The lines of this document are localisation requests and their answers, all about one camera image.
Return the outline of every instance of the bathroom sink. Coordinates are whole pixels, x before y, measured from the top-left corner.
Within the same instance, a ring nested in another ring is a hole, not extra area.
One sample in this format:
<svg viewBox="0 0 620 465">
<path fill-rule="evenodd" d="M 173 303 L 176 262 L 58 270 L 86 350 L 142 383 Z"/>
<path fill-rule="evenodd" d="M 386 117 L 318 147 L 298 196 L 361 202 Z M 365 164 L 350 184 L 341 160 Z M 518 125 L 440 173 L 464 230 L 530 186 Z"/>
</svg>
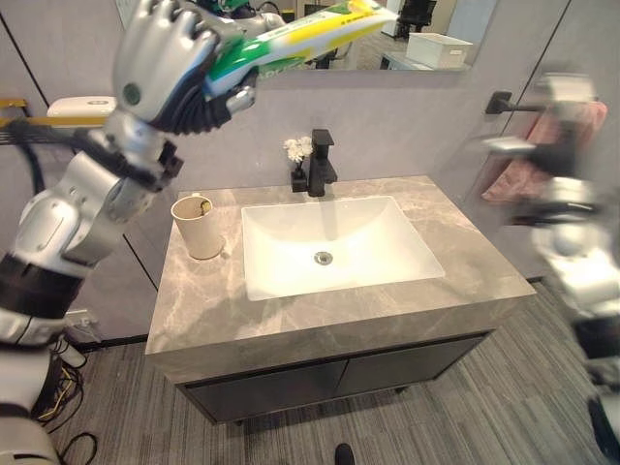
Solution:
<svg viewBox="0 0 620 465">
<path fill-rule="evenodd" d="M 444 276 L 392 197 L 241 209 L 250 300 Z"/>
</svg>

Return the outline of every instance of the blurred robot arm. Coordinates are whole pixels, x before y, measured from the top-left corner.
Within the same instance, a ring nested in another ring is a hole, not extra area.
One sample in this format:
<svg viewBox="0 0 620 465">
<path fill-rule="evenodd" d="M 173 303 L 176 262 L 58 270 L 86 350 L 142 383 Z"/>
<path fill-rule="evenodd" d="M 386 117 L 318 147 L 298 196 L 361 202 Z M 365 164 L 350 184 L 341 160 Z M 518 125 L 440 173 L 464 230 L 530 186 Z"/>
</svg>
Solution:
<svg viewBox="0 0 620 465">
<path fill-rule="evenodd" d="M 533 144 L 498 138 L 486 144 L 494 153 L 523 157 L 552 176 L 540 198 L 517 206 L 512 223 L 534 228 L 534 247 L 571 310 L 586 370 L 600 387 L 600 395 L 588 403 L 597 442 L 605 455 L 620 461 L 620 263 L 615 251 L 620 232 L 603 226 L 605 202 L 577 175 L 580 106 L 596 96 L 582 75 L 547 74 L 541 86 L 559 123 L 558 140 Z"/>
</svg>

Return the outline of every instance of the sink drain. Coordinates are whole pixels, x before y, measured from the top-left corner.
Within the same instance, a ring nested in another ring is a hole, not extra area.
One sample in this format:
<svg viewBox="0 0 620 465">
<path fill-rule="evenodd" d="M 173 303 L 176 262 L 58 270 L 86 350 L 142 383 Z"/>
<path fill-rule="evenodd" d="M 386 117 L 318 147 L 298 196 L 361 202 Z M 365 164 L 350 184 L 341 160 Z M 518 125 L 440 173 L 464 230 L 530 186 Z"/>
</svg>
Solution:
<svg viewBox="0 0 620 465">
<path fill-rule="evenodd" d="M 314 254 L 314 261 L 325 266 L 333 261 L 333 256 L 329 252 L 317 252 Z"/>
</svg>

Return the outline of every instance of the dark cabinet door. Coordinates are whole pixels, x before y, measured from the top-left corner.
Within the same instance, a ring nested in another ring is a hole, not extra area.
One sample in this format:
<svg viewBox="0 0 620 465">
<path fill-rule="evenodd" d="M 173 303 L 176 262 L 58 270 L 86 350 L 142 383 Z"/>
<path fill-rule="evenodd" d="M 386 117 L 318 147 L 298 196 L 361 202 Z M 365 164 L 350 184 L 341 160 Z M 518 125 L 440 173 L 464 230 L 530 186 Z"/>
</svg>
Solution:
<svg viewBox="0 0 620 465">
<path fill-rule="evenodd" d="M 351 358 L 336 395 L 396 388 L 431 380 L 476 347 L 482 339 L 482 335 L 474 336 Z"/>
<path fill-rule="evenodd" d="M 185 391 L 216 421 L 247 419 L 333 397 L 346 360 L 264 375 L 187 386 Z"/>
</svg>

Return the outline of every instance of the beige cup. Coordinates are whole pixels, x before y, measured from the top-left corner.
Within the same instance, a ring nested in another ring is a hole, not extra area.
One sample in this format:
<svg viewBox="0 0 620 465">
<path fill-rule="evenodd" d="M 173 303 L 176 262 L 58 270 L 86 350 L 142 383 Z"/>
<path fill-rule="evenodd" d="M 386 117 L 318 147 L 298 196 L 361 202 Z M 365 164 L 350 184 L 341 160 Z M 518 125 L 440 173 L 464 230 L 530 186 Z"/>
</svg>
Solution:
<svg viewBox="0 0 620 465">
<path fill-rule="evenodd" d="M 211 259 L 224 247 L 224 237 L 211 218 L 212 209 L 211 201 L 198 193 L 176 201 L 170 209 L 187 251 L 198 260 Z"/>
</svg>

